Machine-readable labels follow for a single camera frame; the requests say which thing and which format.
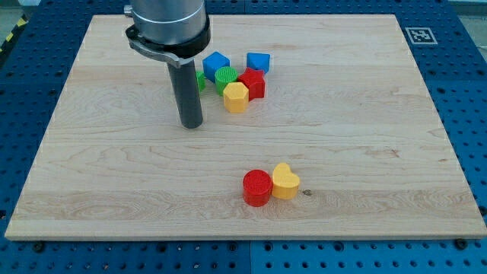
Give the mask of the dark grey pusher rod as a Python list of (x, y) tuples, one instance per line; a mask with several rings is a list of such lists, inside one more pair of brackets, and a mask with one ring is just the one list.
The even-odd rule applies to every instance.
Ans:
[(187, 129), (202, 125), (203, 115), (194, 60), (176, 68), (168, 65), (181, 124)]

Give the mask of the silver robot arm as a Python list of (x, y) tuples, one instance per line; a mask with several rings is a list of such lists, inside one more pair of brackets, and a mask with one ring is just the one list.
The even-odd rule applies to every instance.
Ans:
[(130, 0), (124, 14), (134, 22), (126, 29), (129, 46), (167, 64), (180, 122), (187, 129), (199, 127), (203, 116), (194, 58), (211, 40), (205, 1)]

